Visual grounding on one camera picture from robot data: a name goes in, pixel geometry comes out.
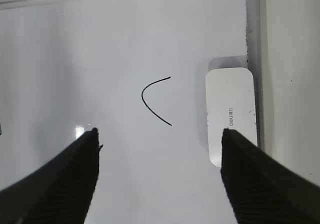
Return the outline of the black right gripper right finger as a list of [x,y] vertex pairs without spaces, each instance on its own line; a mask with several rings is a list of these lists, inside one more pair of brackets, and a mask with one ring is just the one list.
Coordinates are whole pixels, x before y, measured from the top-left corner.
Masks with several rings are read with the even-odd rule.
[[221,178],[239,224],[318,224],[320,187],[284,167],[241,133],[224,129]]

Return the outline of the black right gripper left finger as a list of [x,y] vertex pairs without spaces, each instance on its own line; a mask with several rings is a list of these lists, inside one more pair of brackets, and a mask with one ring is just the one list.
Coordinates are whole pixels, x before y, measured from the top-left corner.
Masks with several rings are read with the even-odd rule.
[[0,192],[2,224],[83,224],[97,185],[97,128],[84,132],[45,165]]

